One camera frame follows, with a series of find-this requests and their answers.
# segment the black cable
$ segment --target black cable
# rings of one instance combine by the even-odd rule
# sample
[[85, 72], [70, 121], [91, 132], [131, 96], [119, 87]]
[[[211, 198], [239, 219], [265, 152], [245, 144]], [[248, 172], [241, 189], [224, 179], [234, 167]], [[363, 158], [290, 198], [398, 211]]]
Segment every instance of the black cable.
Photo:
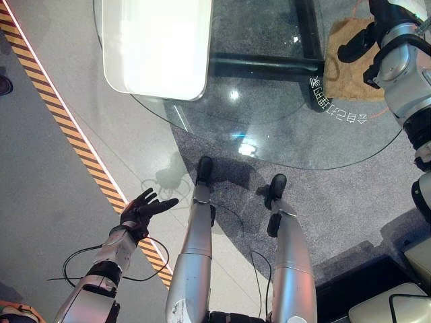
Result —
[[[156, 271], [154, 274], [152, 274], [151, 276], [149, 276], [147, 278], [136, 279], [136, 278], [131, 278], [131, 277], [124, 276], [123, 277], [124, 279], [127, 279], [129, 281], [137, 281], [137, 282], [149, 281], [151, 278], [153, 278], [156, 275], [158, 275], [159, 273], [161, 273], [162, 270], [164, 270], [168, 266], [170, 255], [169, 255], [169, 251], [168, 251], [167, 247], [165, 247], [165, 245], [163, 243], [161, 243], [160, 241], [158, 241], [157, 239], [154, 239], [154, 238], [151, 238], [151, 237], [146, 237], [146, 238], [155, 241], [157, 244], [161, 245], [161, 247], [164, 249], [164, 251], [166, 252], [166, 257], [167, 257], [165, 264], [163, 265], [162, 268], [160, 268], [158, 271]], [[47, 281], [66, 281], [70, 286], [75, 287], [75, 284], [73, 284], [71, 281], [72, 280], [77, 280], [77, 279], [82, 279], [83, 277], [69, 277], [69, 276], [67, 276], [67, 265], [78, 254], [81, 254], [83, 252], [87, 252], [87, 251], [90, 251], [90, 250], [99, 249], [101, 247], [102, 247], [102, 244], [100, 244], [99, 246], [84, 248], [84, 249], [81, 249], [81, 250], [78, 250], [78, 251], [74, 252], [69, 257], [67, 257], [67, 259], [63, 263], [63, 278], [52, 278], [52, 279], [47, 279]]]
[[154, 276], [156, 276], [156, 275], [158, 275], [159, 273], [161, 273], [161, 272], [162, 272], [162, 270], [164, 270], [164, 269], [168, 266], [168, 263], [169, 263], [169, 251], [168, 251], [167, 247], [165, 247], [165, 245], [163, 245], [163, 243], [161, 243], [161, 242], [160, 242], [160, 241], [158, 241], [157, 239], [150, 238], [150, 237], [147, 237], [147, 239], [153, 240], [155, 243], [157, 243], [157, 244], [159, 244], [159, 245], [161, 245], [161, 246], [162, 246], [162, 248], [163, 248], [163, 249], [164, 249], [164, 251], [166, 252], [166, 257], [167, 257], [166, 262], [164, 263], [164, 265], [163, 265], [163, 267], [162, 267], [162, 268], [160, 268], [158, 271], [156, 271], [154, 274], [152, 274], [152, 275], [151, 275], [151, 276], [149, 276], [148, 278], [145, 278], [145, 279], [135, 279], [135, 278], [130, 278], [130, 277], [126, 277], [126, 276], [124, 276], [124, 277], [123, 277], [124, 279], [128, 279], [128, 280], [130, 280], [130, 281], [139, 281], [139, 282], [141, 282], [141, 281], [149, 281], [151, 278], [153, 278]]
[[391, 296], [389, 296], [389, 307], [391, 309], [391, 316], [392, 316], [392, 322], [393, 323], [397, 323], [397, 317], [395, 315], [395, 308], [393, 306], [393, 299], [395, 297], [431, 299], [431, 297], [424, 296], [424, 295], [392, 294]]
[[[258, 253], [257, 251], [254, 251], [254, 250], [250, 251], [250, 253], [253, 253], [253, 252], [255, 254], [258, 254], [260, 257], [262, 257], [263, 260], [267, 262], [268, 267], [269, 267], [269, 277], [268, 277], [267, 291], [266, 291], [266, 294], [265, 294], [265, 315], [266, 315], [266, 317], [268, 317], [268, 293], [269, 293], [269, 284], [270, 284], [271, 278], [272, 278], [272, 267], [271, 267], [271, 264], [265, 258], [264, 255]], [[253, 256], [251, 256], [251, 261], [253, 263], [253, 267], [255, 268], [255, 274], [256, 274], [256, 279], [257, 279], [256, 266], [255, 266], [255, 262], [253, 261]], [[261, 288], [260, 287], [259, 287], [259, 297], [261, 297]]]
[[77, 252], [74, 252], [69, 257], [67, 257], [66, 261], [63, 263], [63, 278], [66, 280], [66, 282], [70, 286], [72, 286], [73, 288], [75, 287], [75, 284], [72, 283], [71, 280], [70, 280], [70, 278], [67, 276], [67, 265], [69, 264], [69, 261], [72, 260], [74, 257], [76, 257], [78, 254], [81, 254], [83, 252], [87, 252], [87, 251], [90, 251], [90, 250], [99, 249], [101, 247], [102, 247], [102, 245], [100, 244], [98, 246], [84, 248], [84, 249], [78, 250]]
[[257, 282], [257, 290], [259, 291], [259, 315], [257, 316], [258, 318], [261, 318], [261, 312], [262, 312], [262, 294], [261, 294], [261, 286], [259, 284], [259, 279], [257, 278], [257, 270], [256, 270], [256, 265], [255, 265], [255, 261], [253, 260], [253, 251], [250, 251], [250, 257], [251, 257], [251, 263], [253, 264], [253, 268], [255, 270], [255, 275], [256, 275], [256, 282]]

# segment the black shoe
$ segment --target black shoe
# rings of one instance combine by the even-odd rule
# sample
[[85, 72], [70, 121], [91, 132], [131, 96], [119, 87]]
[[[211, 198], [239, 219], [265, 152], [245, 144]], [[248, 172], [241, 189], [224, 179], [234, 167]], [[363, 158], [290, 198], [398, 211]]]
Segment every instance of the black shoe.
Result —
[[13, 90], [12, 82], [6, 77], [0, 75], [0, 96], [5, 96]]
[[277, 174], [273, 177], [267, 195], [265, 196], [265, 206], [267, 209], [271, 210], [272, 201], [281, 200], [287, 183], [288, 179], [283, 174]]
[[205, 185], [209, 186], [209, 179], [213, 171], [213, 160], [210, 157], [203, 156], [199, 160], [196, 171], [196, 184], [198, 182], [204, 182]]

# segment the white floor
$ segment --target white floor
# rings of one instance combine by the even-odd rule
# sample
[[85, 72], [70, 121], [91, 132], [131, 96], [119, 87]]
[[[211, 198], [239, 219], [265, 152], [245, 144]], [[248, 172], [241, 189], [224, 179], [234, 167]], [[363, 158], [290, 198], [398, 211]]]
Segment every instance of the white floor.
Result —
[[[193, 183], [170, 125], [105, 82], [92, 1], [7, 2], [125, 196], [132, 199], [145, 188], [154, 187], [162, 198], [182, 199], [175, 209], [154, 217], [150, 225], [151, 235], [168, 247], [174, 268], [187, 227]], [[162, 180], [174, 188], [162, 190]], [[257, 316], [259, 294], [253, 267], [217, 225], [213, 232], [210, 310]], [[264, 289], [267, 281], [261, 275], [259, 280]]]

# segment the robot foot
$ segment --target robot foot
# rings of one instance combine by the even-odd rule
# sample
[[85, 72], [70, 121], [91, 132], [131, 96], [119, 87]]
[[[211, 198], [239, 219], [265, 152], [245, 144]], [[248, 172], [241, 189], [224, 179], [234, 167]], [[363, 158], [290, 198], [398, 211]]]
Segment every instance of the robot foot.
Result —
[[273, 177], [265, 196], [265, 206], [267, 209], [271, 210], [272, 201], [281, 199], [287, 182], [288, 179], [283, 174], [277, 174]]
[[209, 179], [213, 171], [213, 160], [210, 157], [203, 156], [199, 160], [196, 172], [196, 184], [198, 182], [204, 182], [206, 186], [209, 186]]

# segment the round glass tabletop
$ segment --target round glass tabletop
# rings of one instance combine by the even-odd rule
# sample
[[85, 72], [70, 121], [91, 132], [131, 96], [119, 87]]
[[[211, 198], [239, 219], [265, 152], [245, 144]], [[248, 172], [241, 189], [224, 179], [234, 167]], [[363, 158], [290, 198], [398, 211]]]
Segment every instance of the round glass tabletop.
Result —
[[[310, 18], [303, 21], [298, 14], [296, 5], [302, 1], [213, 0], [210, 51], [319, 59], [310, 55], [319, 56], [320, 49], [304, 39], [303, 27], [305, 32], [313, 29], [309, 28]], [[99, 36], [100, 2], [94, 0]], [[315, 36], [323, 48], [333, 22], [351, 16], [357, 3], [305, 2], [314, 7], [312, 20], [319, 34]], [[363, 2], [355, 11], [369, 17], [367, 1]], [[216, 75], [210, 67], [205, 93], [192, 102], [134, 97], [160, 118], [198, 137], [294, 168], [326, 170], [352, 165], [377, 154], [400, 133], [384, 102], [332, 100], [322, 111], [313, 108], [310, 93], [319, 93], [320, 79], [296, 83]]]

